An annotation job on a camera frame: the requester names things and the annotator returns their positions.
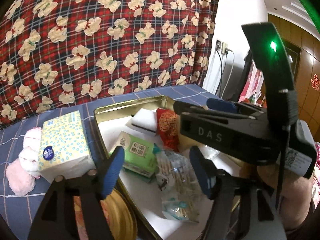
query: red snack package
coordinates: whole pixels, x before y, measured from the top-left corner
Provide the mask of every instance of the red snack package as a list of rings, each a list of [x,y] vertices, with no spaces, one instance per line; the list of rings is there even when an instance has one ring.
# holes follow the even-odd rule
[[[178,115],[168,109],[157,109],[157,131],[165,147],[168,147],[175,152],[179,152],[179,137],[177,127]]]

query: cable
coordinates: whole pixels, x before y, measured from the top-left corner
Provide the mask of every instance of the cable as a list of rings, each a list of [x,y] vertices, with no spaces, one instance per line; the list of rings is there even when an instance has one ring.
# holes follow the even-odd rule
[[[218,52],[218,50],[216,49],[216,52],[218,53],[218,56],[219,56],[219,58],[220,58],[220,66],[221,66],[221,76],[220,76],[220,82],[222,83],[222,59],[221,59],[221,56],[220,56],[220,53]]]
[[[228,83],[229,83],[229,80],[230,80],[230,77],[231,77],[231,74],[232,74],[233,66],[234,66],[234,64],[235,64],[235,53],[234,53],[231,49],[227,49],[227,50],[232,52],[232,54],[233,54],[233,61],[232,61],[232,66],[231,66],[231,70],[230,70],[230,73],[229,73],[229,76],[228,76],[227,83],[226,83],[226,85],[224,86],[224,89],[223,89],[223,92],[222,92],[222,95],[221,95],[220,98],[223,97],[223,94],[224,94],[224,92],[226,91],[227,85],[228,85]]]
[[[224,62],[224,67],[222,70],[222,76],[224,74],[224,71],[226,70],[227,58],[228,58],[228,51],[226,50],[226,60]],[[220,88],[220,93],[221,93],[221,82],[222,82],[222,80],[219,81],[219,85],[218,85],[218,88]]]
[[[276,192],[276,210],[278,210],[279,207],[279,200],[280,200],[280,193],[282,191],[282,183],[284,178],[284,166],[285,166],[285,155],[287,152],[287,149],[289,147],[289,141],[290,141],[290,125],[286,126],[284,128],[284,137],[286,137],[283,141],[283,145],[281,148],[280,153],[280,167],[279,167],[279,176],[278,176],[278,185],[277,185],[277,192]]]

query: qr code label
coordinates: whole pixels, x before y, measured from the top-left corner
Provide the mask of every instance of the qr code label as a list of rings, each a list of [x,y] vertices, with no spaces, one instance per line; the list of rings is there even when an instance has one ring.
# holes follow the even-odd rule
[[[147,148],[146,146],[144,146],[140,143],[133,142],[132,146],[130,148],[130,152],[135,153],[136,155],[143,157],[145,155],[146,148]]]
[[[299,176],[304,176],[308,171],[311,162],[311,157],[289,147],[285,154],[284,166],[287,170],[292,171]],[[276,163],[280,164],[280,155]]]

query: pink plush toy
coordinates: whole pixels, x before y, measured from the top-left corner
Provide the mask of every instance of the pink plush toy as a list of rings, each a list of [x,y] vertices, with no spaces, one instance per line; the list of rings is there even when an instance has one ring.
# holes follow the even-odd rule
[[[19,158],[10,163],[6,169],[9,186],[17,196],[24,196],[35,187],[38,172],[38,153],[40,150],[42,129],[33,128],[26,132],[23,139],[23,150]]]
[[[9,186],[17,196],[24,196],[36,185],[34,176],[27,173],[21,166],[19,159],[10,163],[5,171]]]

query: tissue paper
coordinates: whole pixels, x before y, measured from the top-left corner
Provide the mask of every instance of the tissue paper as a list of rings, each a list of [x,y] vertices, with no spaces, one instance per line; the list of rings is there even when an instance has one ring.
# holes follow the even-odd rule
[[[95,169],[82,128],[79,111],[44,122],[38,154],[38,170],[52,182],[58,175],[76,178]]]

